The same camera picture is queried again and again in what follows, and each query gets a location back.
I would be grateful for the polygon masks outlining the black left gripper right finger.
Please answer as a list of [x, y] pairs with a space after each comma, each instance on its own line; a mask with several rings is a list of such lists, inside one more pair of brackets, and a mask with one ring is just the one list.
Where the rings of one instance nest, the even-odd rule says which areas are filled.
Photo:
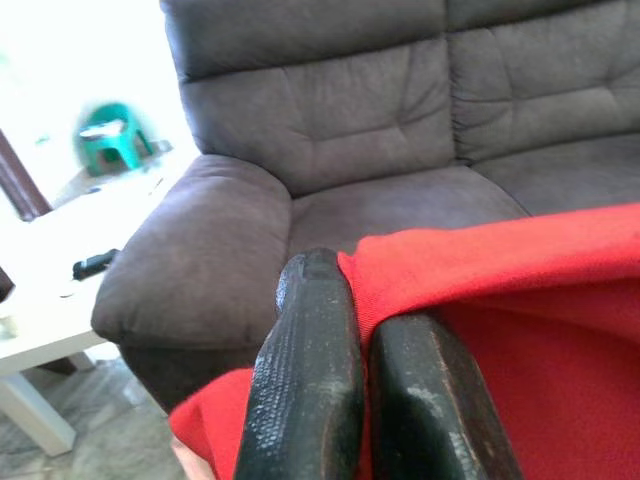
[[380, 324], [368, 370], [374, 480], [523, 480], [475, 358], [438, 319]]

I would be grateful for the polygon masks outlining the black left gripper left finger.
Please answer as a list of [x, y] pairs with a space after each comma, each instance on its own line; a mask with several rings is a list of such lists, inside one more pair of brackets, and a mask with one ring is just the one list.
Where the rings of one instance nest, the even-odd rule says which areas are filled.
[[292, 257], [254, 365], [233, 480], [353, 480], [365, 410], [350, 288], [334, 251]]

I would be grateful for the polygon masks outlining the red fabric pillow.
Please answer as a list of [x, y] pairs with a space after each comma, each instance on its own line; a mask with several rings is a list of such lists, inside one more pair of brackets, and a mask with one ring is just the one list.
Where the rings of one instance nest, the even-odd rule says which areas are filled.
[[[375, 329], [419, 313], [443, 323], [475, 358], [523, 480], [640, 480], [640, 204], [406, 230], [335, 253], [364, 372], [353, 480], [374, 480]], [[171, 412], [190, 480], [233, 480], [254, 365], [211, 381]]]

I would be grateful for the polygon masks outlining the grey fabric sofa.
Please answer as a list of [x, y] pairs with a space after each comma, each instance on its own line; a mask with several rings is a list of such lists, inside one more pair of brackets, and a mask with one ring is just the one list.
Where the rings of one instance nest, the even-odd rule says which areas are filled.
[[253, 363], [290, 257], [640, 202], [640, 0], [160, 0], [198, 158], [91, 319], [164, 411]]

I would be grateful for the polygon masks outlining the white side table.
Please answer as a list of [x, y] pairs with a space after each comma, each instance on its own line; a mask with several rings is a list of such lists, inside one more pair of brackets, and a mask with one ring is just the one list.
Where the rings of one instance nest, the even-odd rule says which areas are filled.
[[0, 302], [0, 416], [50, 457], [70, 452], [76, 431], [24, 373], [63, 358], [91, 369], [87, 351], [104, 342], [90, 325], [103, 276], [75, 280], [72, 267], [122, 249], [185, 170], [169, 163], [126, 174], [8, 227], [0, 240], [0, 266], [14, 282]]

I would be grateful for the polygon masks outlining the teal plastic stool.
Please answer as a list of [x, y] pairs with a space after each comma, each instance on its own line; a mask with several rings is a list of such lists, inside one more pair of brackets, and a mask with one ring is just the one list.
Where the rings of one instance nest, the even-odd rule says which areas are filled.
[[120, 102], [106, 103], [94, 109], [81, 122], [77, 139], [85, 154], [86, 169], [92, 176], [102, 174], [102, 159], [120, 159], [130, 170], [139, 168], [138, 144], [148, 155], [153, 154], [152, 145], [133, 109]]

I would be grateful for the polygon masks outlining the brown door frame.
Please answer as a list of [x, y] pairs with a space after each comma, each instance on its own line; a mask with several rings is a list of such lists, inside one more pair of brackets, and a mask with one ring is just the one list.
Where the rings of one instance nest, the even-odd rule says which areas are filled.
[[50, 203], [35, 184], [1, 129], [0, 187], [22, 221], [30, 222], [52, 211]]

